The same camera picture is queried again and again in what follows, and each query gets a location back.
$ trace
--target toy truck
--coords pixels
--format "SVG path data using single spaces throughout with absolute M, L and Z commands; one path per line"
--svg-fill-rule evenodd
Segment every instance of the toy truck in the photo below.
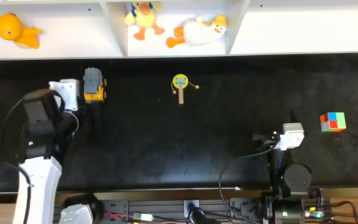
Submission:
M 106 101 L 107 80 L 103 78 L 101 70 L 97 68 L 85 69 L 84 97 L 87 103 Z

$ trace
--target colorful cube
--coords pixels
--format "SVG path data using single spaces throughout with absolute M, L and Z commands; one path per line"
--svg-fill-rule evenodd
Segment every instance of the colorful cube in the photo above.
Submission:
M 346 129 L 345 114 L 329 112 L 320 116 L 321 131 L 338 132 Z

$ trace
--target orange foot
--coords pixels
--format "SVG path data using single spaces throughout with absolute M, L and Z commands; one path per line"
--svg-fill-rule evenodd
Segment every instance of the orange foot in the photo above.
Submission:
M 134 37 L 137 39 L 137 40 L 144 40 L 145 37 L 144 37 L 144 33 L 146 31 L 146 28 L 145 27 L 141 27 L 140 28 L 140 31 L 137 33 L 137 34 L 134 34 Z
M 152 28 L 154 29 L 155 35 L 160 35 L 160 34 L 163 34 L 165 32 L 165 29 L 157 26 L 156 23 L 153 24 Z
M 178 45 L 178 44 L 183 44 L 185 42 L 185 38 L 181 37 L 179 39 L 175 39 L 173 37 L 169 37 L 167 39 L 167 46 L 169 48 L 173 48 L 174 46 Z
M 173 30 L 173 34 L 175 35 L 176 38 L 183 37 L 183 27 L 176 27 Z

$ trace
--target black table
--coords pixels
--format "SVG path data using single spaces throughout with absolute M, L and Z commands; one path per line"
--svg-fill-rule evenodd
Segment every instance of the black table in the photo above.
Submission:
M 293 158 L 313 171 L 312 185 L 358 187 L 358 54 L 3 61 L 0 128 L 26 93 L 52 80 L 82 80 L 87 67 L 108 79 L 103 132 L 76 135 L 58 190 L 217 187 L 227 161 L 255 152 L 251 132 L 281 131 L 291 110 L 305 129 Z M 184 105 L 170 89 L 178 73 L 200 86 L 185 89 Z M 347 129 L 322 133 L 319 116 L 339 111 Z M 15 161 L 24 120 L 21 108 L 9 123 L 0 192 L 17 189 L 17 174 L 1 158 Z M 269 188 L 266 157 L 233 164 L 224 186 Z

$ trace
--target green cube face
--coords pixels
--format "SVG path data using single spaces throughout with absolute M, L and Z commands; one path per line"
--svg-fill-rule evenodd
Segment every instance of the green cube face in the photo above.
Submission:
M 338 128 L 346 128 L 345 114 L 343 112 L 336 113 L 336 119 L 338 123 Z

